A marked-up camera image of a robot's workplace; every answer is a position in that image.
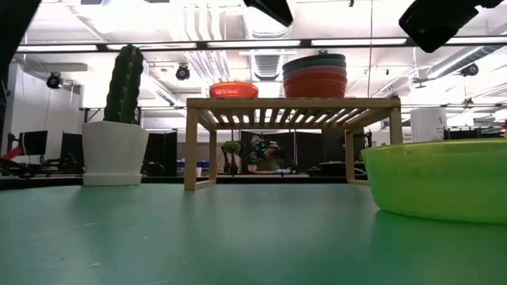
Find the wooden stand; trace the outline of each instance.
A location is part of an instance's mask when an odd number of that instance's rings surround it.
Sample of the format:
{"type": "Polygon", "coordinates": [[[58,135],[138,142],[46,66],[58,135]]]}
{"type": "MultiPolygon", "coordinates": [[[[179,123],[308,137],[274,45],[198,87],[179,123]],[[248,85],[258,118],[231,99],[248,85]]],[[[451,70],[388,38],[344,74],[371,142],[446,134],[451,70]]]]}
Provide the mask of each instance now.
{"type": "Polygon", "coordinates": [[[355,180],[353,132],[389,118],[391,144],[403,142],[399,98],[387,99],[187,99],[185,143],[185,190],[213,185],[216,182],[216,131],[259,129],[334,129],[345,131],[347,181],[355,180]],[[210,132],[209,180],[196,183],[197,124],[210,132]]]}

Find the cactus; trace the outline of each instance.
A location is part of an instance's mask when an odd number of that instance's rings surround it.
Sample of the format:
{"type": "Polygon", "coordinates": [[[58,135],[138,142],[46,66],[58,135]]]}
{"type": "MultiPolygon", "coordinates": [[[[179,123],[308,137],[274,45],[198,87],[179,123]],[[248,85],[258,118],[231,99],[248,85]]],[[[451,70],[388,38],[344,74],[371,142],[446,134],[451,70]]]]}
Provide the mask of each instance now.
{"type": "Polygon", "coordinates": [[[104,110],[105,121],[125,124],[135,122],[143,60],[141,51],[131,44],[123,47],[116,57],[104,110]]]}

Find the white flower pot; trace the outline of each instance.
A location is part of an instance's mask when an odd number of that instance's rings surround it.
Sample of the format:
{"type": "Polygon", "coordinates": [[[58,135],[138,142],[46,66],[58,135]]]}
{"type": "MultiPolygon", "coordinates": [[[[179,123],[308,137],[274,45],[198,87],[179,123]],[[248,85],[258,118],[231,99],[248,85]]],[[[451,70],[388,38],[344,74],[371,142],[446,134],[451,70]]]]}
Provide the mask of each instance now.
{"type": "Polygon", "coordinates": [[[127,123],[82,125],[82,144],[88,186],[139,185],[148,132],[127,123]]]}

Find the teal table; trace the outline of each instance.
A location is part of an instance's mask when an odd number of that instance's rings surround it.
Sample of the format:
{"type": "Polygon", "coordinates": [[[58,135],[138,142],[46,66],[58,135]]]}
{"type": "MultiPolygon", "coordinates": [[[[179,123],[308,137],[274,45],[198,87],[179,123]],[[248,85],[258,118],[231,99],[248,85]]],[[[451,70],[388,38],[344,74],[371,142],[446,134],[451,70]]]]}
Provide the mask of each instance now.
{"type": "Polygon", "coordinates": [[[506,284],[507,226],[379,211],[339,184],[0,192],[0,284],[506,284]]]}

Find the ceiling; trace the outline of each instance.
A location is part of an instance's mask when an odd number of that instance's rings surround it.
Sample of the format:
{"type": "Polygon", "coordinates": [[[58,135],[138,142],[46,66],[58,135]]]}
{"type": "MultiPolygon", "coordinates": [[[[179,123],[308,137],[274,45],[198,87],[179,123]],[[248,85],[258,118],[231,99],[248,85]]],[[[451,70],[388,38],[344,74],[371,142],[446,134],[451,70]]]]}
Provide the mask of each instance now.
{"type": "MultiPolygon", "coordinates": [[[[398,19],[410,5],[411,0],[356,0],[349,8],[349,1],[295,0],[290,2],[295,22],[290,32],[291,38],[369,38],[406,36],[398,26],[398,19]]],[[[87,44],[87,43],[129,43],[160,42],[180,40],[205,40],[199,29],[194,28],[197,38],[184,35],[186,27],[192,23],[189,15],[199,17],[199,7],[218,11],[219,34],[224,40],[247,38],[243,14],[246,8],[239,0],[172,0],[170,4],[148,4],[144,0],[110,0],[107,6],[80,5],[79,0],[43,1],[25,37],[26,44],[87,44]]],[[[507,22],[507,5],[496,9],[482,10],[479,16],[468,23],[459,34],[461,36],[500,35],[495,31],[507,22]]],[[[208,19],[208,32],[212,34],[212,21],[208,19]]],[[[278,29],[275,24],[259,16],[256,29],[278,29]]],[[[342,53],[347,57],[348,91],[350,97],[378,96],[379,91],[400,76],[409,76],[407,71],[414,67],[432,67],[463,47],[442,47],[432,54],[418,48],[345,48],[328,49],[329,53],[342,53]]],[[[286,51],[284,61],[314,55],[318,49],[286,51]]],[[[465,97],[477,97],[478,102],[507,101],[503,92],[504,65],[507,65],[507,51],[503,49],[480,59],[480,69],[475,77],[447,75],[435,81],[426,82],[423,89],[415,89],[414,84],[398,86],[396,93],[403,104],[461,103],[465,97]]],[[[184,104],[186,97],[204,96],[208,86],[200,78],[196,69],[189,64],[191,77],[178,81],[175,73],[179,63],[189,63],[183,52],[144,52],[150,65],[150,76],[156,78],[164,87],[184,104]]],[[[230,80],[255,82],[250,57],[240,51],[225,51],[227,65],[231,70],[230,80]]],[[[45,63],[85,63],[90,71],[70,74],[67,80],[84,85],[87,107],[101,107],[105,103],[110,74],[114,65],[115,53],[83,54],[44,54],[29,55],[25,61],[29,65],[45,63]]],[[[212,54],[205,53],[206,59],[212,54]]],[[[262,97],[280,95],[278,82],[259,82],[262,97]]],[[[145,105],[165,105],[150,94],[143,94],[145,105]]]]}

